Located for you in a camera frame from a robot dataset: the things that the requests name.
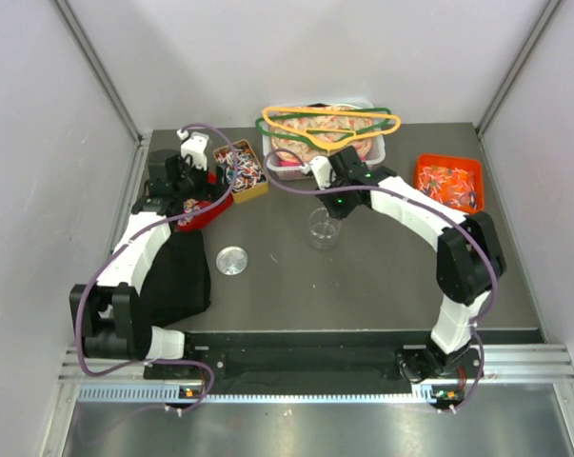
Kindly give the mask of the clear glass jar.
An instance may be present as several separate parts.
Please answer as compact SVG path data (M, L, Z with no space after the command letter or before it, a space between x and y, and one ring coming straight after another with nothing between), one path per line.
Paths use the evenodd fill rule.
M339 241L341 222L325 208L315 209L308 217L309 242L318 250L331 250Z

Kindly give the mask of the orange candy tray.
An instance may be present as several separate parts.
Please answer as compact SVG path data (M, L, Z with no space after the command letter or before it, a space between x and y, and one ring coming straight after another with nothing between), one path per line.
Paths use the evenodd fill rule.
M474 214L485 209L482 164L475 159L422 154L413 173L414 188L452 209Z

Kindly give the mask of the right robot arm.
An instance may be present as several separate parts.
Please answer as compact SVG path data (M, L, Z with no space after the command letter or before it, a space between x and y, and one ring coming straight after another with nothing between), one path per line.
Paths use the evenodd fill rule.
M482 306L505 272L491 216L446 207L393 170L370 169L352 147L313 158L309 170L331 217L344 219L365 206L400 223L433 248L435 277L443 298L418 377L450 375L460 366Z

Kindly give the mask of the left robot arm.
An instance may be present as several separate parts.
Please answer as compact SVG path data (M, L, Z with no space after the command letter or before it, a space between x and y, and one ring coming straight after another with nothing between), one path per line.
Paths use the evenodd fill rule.
M208 171L203 152L162 149L109 265L69 294L78 355L165 360L177 377L197 369L188 338L171 324L205 311L211 280L202 227L232 202L228 170Z

